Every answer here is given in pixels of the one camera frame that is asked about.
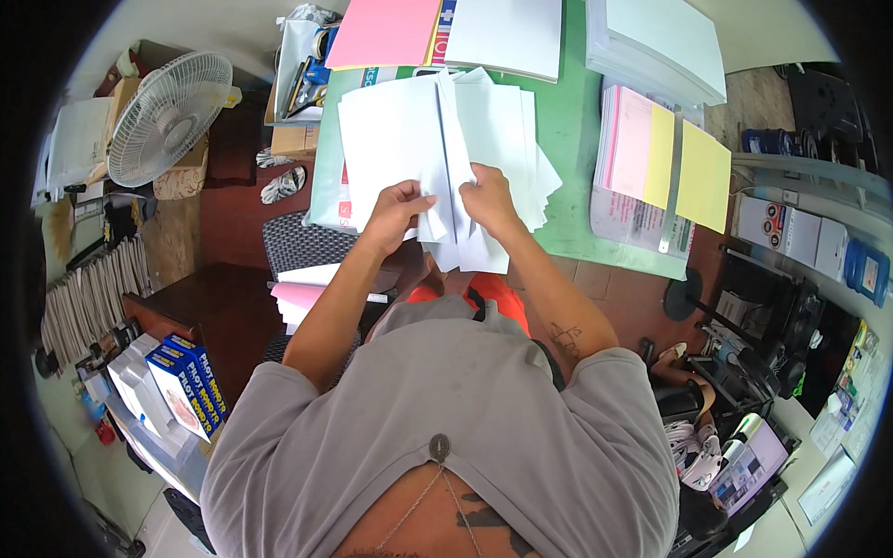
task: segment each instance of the water bottle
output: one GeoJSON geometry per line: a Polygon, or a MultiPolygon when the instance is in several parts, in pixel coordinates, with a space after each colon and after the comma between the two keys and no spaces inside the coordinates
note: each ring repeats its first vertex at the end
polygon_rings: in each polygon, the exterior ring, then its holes
{"type": "Polygon", "coordinates": [[[871,299],[875,306],[884,307],[890,274],[890,259],[881,250],[853,238],[847,245],[843,276],[847,287],[871,299]]]}

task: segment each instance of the pink paper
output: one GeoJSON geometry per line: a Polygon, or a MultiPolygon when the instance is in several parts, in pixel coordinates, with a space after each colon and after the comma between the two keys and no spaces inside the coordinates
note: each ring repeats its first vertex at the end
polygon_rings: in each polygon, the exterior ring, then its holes
{"type": "Polygon", "coordinates": [[[653,103],[626,87],[621,88],[619,97],[617,143],[608,188],[642,199],[648,175],[653,103]]]}
{"type": "Polygon", "coordinates": [[[326,68],[419,66],[439,15],[440,0],[353,0],[326,68]]]}
{"type": "Polygon", "coordinates": [[[310,310],[326,287],[298,285],[297,283],[276,283],[271,294],[280,300],[310,310]]]}

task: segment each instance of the man's right hand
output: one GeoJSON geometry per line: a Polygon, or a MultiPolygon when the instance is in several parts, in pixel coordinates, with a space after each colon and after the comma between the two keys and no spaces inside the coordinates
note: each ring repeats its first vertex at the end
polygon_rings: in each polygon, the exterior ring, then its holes
{"type": "Polygon", "coordinates": [[[462,203],[469,216],[496,240],[518,229],[526,230],[514,210],[508,180],[502,171],[473,162],[472,172],[478,180],[478,186],[465,182],[459,187],[462,203]]]}

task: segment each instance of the electric fan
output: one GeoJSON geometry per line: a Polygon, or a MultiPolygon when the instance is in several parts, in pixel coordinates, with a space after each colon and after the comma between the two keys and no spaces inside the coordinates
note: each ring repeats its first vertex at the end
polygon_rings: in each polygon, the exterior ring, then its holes
{"type": "Polygon", "coordinates": [[[152,71],[114,127],[109,177],[124,187],[169,170],[211,128],[232,86],[232,64],[217,53],[190,53],[152,71]]]}

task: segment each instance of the forearm tattoo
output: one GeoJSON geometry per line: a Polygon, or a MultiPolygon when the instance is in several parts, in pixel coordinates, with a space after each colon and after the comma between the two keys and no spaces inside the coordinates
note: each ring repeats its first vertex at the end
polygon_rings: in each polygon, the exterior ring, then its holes
{"type": "Polygon", "coordinates": [[[577,337],[583,330],[577,326],[564,329],[555,322],[549,326],[549,338],[555,343],[555,347],[571,358],[580,358],[580,349],[577,347],[577,337]]]}
{"type": "MultiPolygon", "coordinates": [[[[518,534],[518,531],[512,529],[512,527],[504,520],[500,515],[487,505],[484,502],[484,499],[477,495],[477,493],[471,492],[470,494],[465,494],[462,496],[462,499],[466,502],[481,502],[485,506],[476,512],[469,512],[465,514],[465,517],[468,518],[468,524],[472,527],[506,527],[509,531],[508,543],[514,550],[514,553],[518,555],[518,558],[524,558],[527,554],[533,552],[533,546],[530,546],[526,540],[524,540],[521,535],[518,534]]],[[[465,528],[465,521],[462,519],[462,514],[459,512],[455,513],[455,524],[461,528],[465,528]]]]}

